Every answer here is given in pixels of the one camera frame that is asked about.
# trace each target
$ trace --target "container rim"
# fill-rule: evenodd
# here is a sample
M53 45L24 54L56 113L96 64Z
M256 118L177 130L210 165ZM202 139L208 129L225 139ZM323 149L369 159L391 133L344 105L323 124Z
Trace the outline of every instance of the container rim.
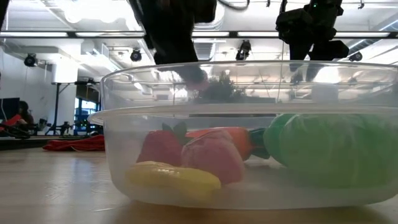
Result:
M88 121L103 125L109 117L122 115L189 115L189 114L398 114L398 107L342 103L225 103L200 105L138 106L104 110L91 114Z
M398 65L385 65L378 63L361 63L361 62L339 62L339 61L317 61L317 60L253 60L253 61L222 61L222 62L189 62L189 63L170 63L165 65L146 65L140 67L132 67L125 68L122 70L118 70L115 72L111 72L105 75L101 79L101 83L104 82L107 78L112 77L113 75L117 75L120 73L133 72L137 70L143 70L148 68L170 68L170 67L181 67L181 66L197 66L197 65L225 65L225 64L257 64L257 63L301 63L301 64L311 64L311 63L321 63L321 64L332 64L332 65L349 65L352 66L362 66L362 67L378 67L378 68L396 68L398 69Z

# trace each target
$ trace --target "red fabric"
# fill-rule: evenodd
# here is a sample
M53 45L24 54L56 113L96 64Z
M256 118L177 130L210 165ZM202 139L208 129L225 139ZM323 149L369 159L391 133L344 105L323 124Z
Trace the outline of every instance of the red fabric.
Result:
M105 140L103 135L74 141L50 140L43 149L48 151L104 151Z
M13 126L15 125L19 120L21 119L21 116L19 114L13 116L11 119L8 119L7 121L3 122L3 124L8 125L8 126Z

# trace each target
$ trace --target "toy carrot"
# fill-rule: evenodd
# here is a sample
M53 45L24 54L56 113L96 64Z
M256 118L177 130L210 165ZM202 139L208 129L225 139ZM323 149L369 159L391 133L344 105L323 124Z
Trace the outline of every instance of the toy carrot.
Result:
M191 131L185 136L188 138L197 138L214 130L225 130L231 135L233 143L243 160L248 159L251 154L264 159L269 158L262 138L265 128L258 128L250 131L242 127L209 128Z

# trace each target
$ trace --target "table surface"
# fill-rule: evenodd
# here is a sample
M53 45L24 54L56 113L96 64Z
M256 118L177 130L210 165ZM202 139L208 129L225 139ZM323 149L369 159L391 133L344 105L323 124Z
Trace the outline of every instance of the table surface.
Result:
M131 202L103 152L0 152L1 223L398 223L398 197L365 207L206 210Z

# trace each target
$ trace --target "plastic container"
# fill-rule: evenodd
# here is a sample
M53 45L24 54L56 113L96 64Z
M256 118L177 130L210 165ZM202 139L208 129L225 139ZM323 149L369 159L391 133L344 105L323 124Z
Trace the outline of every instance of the plastic container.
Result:
M189 79L202 70L207 80ZM104 111L89 120L104 125L112 181L132 200L364 205L398 193L397 76L365 63L141 67L102 79Z

